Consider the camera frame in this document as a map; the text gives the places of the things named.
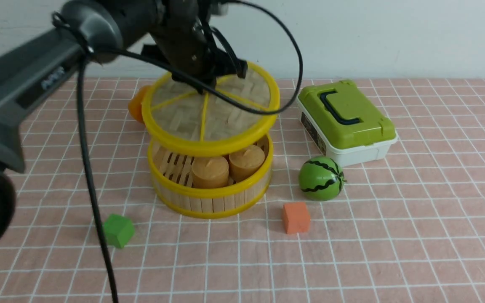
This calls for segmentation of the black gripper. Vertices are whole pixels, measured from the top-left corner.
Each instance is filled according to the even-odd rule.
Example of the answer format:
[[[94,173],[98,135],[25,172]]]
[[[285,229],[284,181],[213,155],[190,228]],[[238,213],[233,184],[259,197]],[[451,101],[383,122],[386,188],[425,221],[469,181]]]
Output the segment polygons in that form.
[[[227,13],[225,0],[162,0],[162,21],[150,31],[154,44],[143,56],[175,67],[208,85],[218,77],[246,77],[248,64],[227,39],[209,25],[210,17]]]

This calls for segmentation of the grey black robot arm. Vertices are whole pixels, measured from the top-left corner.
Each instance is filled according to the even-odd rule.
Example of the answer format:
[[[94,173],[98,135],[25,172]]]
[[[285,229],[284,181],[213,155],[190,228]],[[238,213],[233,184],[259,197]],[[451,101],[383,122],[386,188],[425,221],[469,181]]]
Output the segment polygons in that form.
[[[70,0],[52,15],[53,28],[0,56],[0,239],[12,221],[15,188],[5,174],[22,173],[25,159],[19,128],[75,72],[87,54],[110,63],[150,34],[155,41],[141,54],[162,69],[174,68],[173,80],[191,76],[214,87],[218,77],[246,77],[248,64],[223,36],[214,43],[211,15],[224,15],[225,0]]]

